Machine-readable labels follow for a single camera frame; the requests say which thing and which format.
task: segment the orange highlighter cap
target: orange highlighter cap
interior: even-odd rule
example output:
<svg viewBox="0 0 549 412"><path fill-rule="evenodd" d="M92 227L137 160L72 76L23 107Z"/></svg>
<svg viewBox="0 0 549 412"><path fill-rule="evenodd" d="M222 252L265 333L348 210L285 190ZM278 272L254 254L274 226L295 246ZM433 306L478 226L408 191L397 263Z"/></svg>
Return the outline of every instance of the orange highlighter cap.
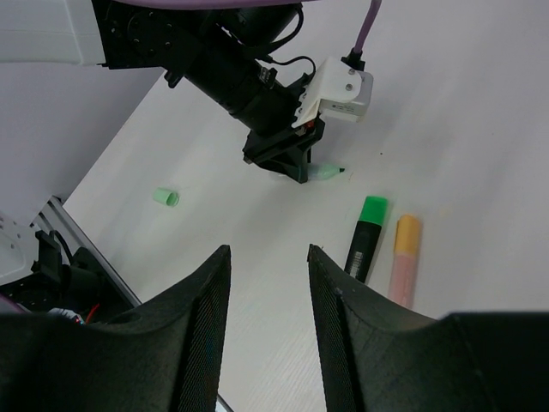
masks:
<svg viewBox="0 0 549 412"><path fill-rule="evenodd" d="M396 226L395 253L417 256L420 236L421 221L412 215L401 217Z"/></svg>

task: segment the green highlighter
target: green highlighter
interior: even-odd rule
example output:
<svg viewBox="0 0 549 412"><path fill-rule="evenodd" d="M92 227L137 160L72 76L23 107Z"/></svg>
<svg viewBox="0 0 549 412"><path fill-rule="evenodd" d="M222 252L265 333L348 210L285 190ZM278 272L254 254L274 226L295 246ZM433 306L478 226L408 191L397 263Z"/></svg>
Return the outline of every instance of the green highlighter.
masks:
<svg viewBox="0 0 549 412"><path fill-rule="evenodd" d="M389 201L386 198L368 196L354 229L351 249L345 263L345 271L363 283L366 283L371 262L376 253L377 241L388 208Z"/></svg>

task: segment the red wire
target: red wire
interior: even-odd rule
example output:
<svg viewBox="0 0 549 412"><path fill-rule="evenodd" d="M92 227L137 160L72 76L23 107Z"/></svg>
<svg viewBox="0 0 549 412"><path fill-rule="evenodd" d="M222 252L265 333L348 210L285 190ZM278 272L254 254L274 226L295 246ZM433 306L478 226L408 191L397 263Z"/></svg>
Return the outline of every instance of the red wire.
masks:
<svg viewBox="0 0 549 412"><path fill-rule="evenodd" d="M95 306L92 307L92 310L89 311L89 314L86 316L86 323L89 324L90 321L92 320L92 317L94 316L94 314L97 312L97 310L100 308L100 304L96 304Z"/></svg>

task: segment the white wall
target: white wall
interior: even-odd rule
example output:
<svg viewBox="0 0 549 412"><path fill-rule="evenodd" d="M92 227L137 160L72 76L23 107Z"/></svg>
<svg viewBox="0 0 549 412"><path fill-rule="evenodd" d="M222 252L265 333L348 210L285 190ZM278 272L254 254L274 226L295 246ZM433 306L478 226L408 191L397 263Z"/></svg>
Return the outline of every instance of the white wall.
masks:
<svg viewBox="0 0 549 412"><path fill-rule="evenodd" d="M68 196L160 73L0 64L0 210L28 224Z"/></svg>

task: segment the highlighter cap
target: highlighter cap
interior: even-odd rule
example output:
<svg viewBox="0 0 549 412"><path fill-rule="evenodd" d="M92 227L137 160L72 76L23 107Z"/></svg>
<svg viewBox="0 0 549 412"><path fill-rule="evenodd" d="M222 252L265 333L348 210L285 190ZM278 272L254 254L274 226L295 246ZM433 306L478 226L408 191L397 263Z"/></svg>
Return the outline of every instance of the highlighter cap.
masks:
<svg viewBox="0 0 549 412"><path fill-rule="evenodd" d="M396 226L395 253L417 256L421 222L412 215L404 215Z"/></svg>
<svg viewBox="0 0 549 412"><path fill-rule="evenodd" d="M383 226L389 201L385 197L368 196L362 207L359 221L367 221L378 226Z"/></svg>

